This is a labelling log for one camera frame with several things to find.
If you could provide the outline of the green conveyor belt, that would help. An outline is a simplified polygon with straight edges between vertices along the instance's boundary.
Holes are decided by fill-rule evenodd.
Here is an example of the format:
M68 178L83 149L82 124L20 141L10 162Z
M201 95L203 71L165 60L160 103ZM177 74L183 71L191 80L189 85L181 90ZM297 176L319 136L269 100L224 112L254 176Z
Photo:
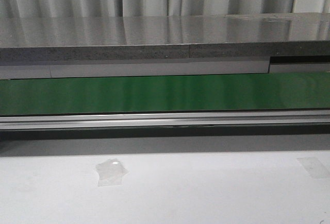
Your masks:
M1 81L1 115L323 109L329 73Z

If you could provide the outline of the clear tape patch right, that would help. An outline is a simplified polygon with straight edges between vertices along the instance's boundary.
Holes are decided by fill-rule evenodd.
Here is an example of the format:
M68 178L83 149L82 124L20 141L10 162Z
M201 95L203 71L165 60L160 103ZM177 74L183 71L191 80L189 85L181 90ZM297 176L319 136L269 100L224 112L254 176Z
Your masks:
M297 158L310 177L314 179L329 178L329 170L315 157Z

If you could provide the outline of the clear tape patch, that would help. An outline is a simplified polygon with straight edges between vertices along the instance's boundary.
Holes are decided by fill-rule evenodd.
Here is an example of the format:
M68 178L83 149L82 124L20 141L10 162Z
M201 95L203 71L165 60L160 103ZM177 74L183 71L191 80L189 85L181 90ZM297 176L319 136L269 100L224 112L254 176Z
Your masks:
M95 169L98 173L98 187L121 185L123 177L128 173L117 158L97 164Z
M297 158L310 177L314 179L329 178L329 170L315 157Z

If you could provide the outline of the clear tape patch left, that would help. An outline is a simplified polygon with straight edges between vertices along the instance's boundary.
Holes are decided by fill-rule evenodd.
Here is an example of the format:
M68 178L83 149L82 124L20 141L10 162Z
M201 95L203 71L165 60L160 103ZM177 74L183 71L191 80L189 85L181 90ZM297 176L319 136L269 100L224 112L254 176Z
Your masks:
M121 185L123 177L128 173L117 158L97 164L95 169L98 173L98 187Z

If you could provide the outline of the grey rear conveyor guard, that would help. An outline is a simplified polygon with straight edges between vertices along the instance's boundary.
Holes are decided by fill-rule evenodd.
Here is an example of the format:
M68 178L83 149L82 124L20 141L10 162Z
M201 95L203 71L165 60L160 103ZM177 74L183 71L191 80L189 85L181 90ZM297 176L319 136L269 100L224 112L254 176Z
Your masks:
M329 56L1 63L1 79L328 72Z

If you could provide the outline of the aluminium conveyor front rail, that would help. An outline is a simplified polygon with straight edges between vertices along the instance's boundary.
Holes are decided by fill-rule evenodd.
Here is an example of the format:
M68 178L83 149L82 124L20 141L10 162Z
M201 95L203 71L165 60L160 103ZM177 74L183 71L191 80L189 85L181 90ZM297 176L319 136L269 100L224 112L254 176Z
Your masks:
M110 127L328 124L329 110L126 113L1 117L1 130L50 130Z

